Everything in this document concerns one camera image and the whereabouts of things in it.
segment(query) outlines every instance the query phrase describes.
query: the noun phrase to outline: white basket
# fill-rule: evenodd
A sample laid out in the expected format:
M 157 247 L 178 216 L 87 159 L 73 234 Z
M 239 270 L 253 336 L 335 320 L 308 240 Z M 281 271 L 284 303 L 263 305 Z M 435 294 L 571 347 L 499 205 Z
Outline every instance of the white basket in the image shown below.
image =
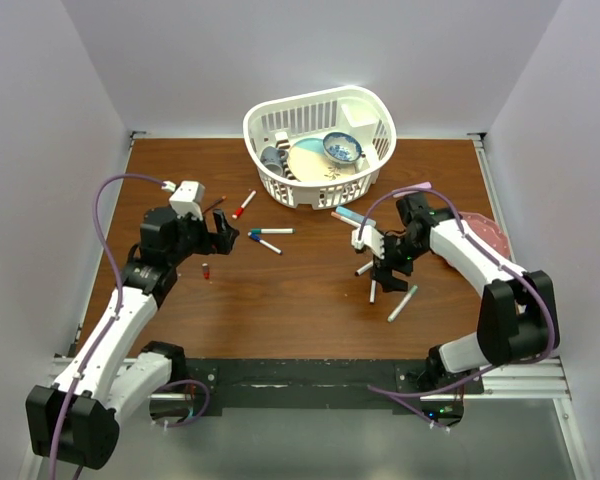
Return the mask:
M 333 208 L 361 197 L 375 183 L 380 168 L 396 147 L 396 128 L 382 101 L 365 88 L 347 86 L 264 102 L 244 117 L 247 150 L 258 168 L 264 188 L 288 207 L 309 204 L 314 209 Z M 292 145 L 308 137 L 345 132 L 362 146 L 363 157 L 355 175 L 330 182 L 300 182 L 288 168 L 285 176 L 269 171 L 260 153 L 288 137 Z

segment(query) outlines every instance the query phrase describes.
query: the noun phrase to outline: dish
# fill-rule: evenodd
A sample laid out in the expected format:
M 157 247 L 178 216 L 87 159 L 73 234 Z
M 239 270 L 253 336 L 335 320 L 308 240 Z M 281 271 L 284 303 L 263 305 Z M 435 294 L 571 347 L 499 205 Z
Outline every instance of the dish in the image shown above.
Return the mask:
M 289 170 L 301 182 L 333 182 L 356 173 L 355 165 L 335 164 L 327 158 L 321 138 L 305 138 L 289 150 Z
M 339 165 L 352 165 L 362 155 L 360 143 L 346 133 L 329 133 L 324 137 L 322 145 L 327 158 Z

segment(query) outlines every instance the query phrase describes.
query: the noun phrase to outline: wooden surface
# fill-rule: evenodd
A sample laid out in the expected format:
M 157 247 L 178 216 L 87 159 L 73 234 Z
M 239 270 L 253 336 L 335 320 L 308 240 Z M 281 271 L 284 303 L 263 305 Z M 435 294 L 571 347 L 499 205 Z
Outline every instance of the wooden surface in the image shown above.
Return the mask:
M 475 330 L 479 297 L 444 260 L 431 254 L 415 263 L 410 282 L 419 291 L 393 324 L 387 316 L 404 295 L 378 289 L 369 304 L 370 279 L 354 277 L 369 261 L 350 246 L 351 227 L 330 210 L 293 210 L 263 189 L 240 139 L 138 140 L 127 171 L 179 183 L 197 180 L 205 204 L 227 195 L 230 214 L 250 188 L 258 193 L 243 216 L 230 223 L 241 231 L 229 256 L 194 256 L 164 305 L 138 337 L 131 355 L 150 340 L 176 343 L 189 357 L 234 358 L 423 358 L 428 349 Z M 492 218 L 480 168 L 470 141 L 401 140 L 377 183 L 347 205 L 364 213 L 391 189 L 431 181 L 461 211 Z M 434 206 L 441 206 L 431 198 Z M 139 238 L 144 212 L 167 203 L 156 186 L 124 182 L 110 231 L 120 264 Z M 401 228 L 393 201 L 373 214 L 381 228 Z M 281 256 L 247 237 L 248 229 L 294 227 L 294 235 L 270 235 Z M 201 264 L 211 266 L 211 281 Z M 100 265 L 81 341 L 93 330 L 109 301 L 113 274 Z

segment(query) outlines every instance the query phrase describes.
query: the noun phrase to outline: red marker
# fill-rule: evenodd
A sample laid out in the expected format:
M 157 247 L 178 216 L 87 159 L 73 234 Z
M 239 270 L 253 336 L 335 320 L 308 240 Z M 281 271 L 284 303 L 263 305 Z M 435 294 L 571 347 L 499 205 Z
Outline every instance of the red marker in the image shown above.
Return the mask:
M 242 205 L 240 206 L 240 208 L 238 210 L 236 210 L 236 213 L 234 213 L 233 215 L 231 215 L 233 217 L 234 220 L 237 220 L 240 215 L 242 215 L 242 212 L 244 212 L 244 209 L 247 208 L 247 205 L 249 205 L 249 202 L 251 201 L 251 199 L 256 195 L 256 191 L 253 190 L 249 196 L 247 197 L 247 199 L 242 203 Z

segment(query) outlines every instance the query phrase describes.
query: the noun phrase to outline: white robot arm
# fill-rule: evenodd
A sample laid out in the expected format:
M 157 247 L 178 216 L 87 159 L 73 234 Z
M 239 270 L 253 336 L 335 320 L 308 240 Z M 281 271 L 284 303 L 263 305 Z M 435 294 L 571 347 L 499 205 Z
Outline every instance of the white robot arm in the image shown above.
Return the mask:
M 175 285 L 178 265 L 192 254 L 228 255 L 239 235 L 221 210 L 213 211 L 216 232 L 208 231 L 200 208 L 204 187 L 198 182 L 182 182 L 177 189 L 167 183 L 165 189 L 172 192 L 169 205 L 147 211 L 140 241 L 129 251 L 118 314 L 115 289 L 76 358 L 51 387 L 37 385 L 27 397 L 31 443 L 38 455 L 50 456 L 69 392 L 57 459 L 98 469 L 113 453 L 120 425 L 144 399 L 169 381 L 188 378 L 184 350 L 160 342 L 147 345 L 134 365 L 118 375 L 138 334 Z
M 441 377 L 448 374 L 503 365 L 545 350 L 546 321 L 517 280 L 520 277 L 533 286 L 546 304 L 555 332 L 553 348 L 558 346 L 555 299 L 548 275 L 526 272 L 502 257 L 473 234 L 464 220 L 459 224 L 450 209 L 429 207 L 423 193 L 402 197 L 396 203 L 406 227 L 404 234 L 383 234 L 369 225 L 360 227 L 362 232 L 360 228 L 352 232 L 351 243 L 356 251 L 373 252 L 371 278 L 385 292 L 406 291 L 407 282 L 395 278 L 393 272 L 410 275 L 413 261 L 431 251 L 458 270 L 482 297 L 476 332 L 429 351 L 423 390 L 435 388 Z

